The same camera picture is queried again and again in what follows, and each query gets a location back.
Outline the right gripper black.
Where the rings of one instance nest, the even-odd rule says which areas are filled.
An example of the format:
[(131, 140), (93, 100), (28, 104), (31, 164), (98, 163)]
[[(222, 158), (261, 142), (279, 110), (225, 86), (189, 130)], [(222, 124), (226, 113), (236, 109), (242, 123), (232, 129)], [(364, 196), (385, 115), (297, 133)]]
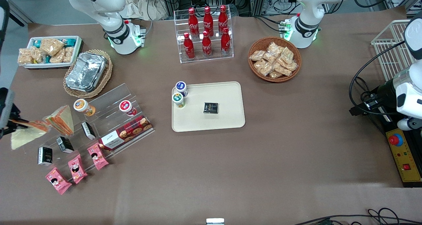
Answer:
[(26, 128), (26, 126), (23, 125), (23, 123), (26, 123), (26, 120), (20, 119), (20, 113), (21, 111), (13, 102), (1, 103), (1, 138), (15, 132), (18, 128)]

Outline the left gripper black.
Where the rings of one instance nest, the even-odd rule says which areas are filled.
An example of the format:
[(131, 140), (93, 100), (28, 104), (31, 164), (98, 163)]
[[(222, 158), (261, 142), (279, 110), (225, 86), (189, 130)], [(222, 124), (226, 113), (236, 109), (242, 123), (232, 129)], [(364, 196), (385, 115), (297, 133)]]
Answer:
[(363, 104), (353, 106), (349, 109), (352, 116), (366, 115), (365, 110), (384, 107), (387, 111), (397, 111), (396, 90), (393, 84), (393, 79), (386, 81), (384, 84), (378, 86), (376, 89), (376, 97), (364, 100)]

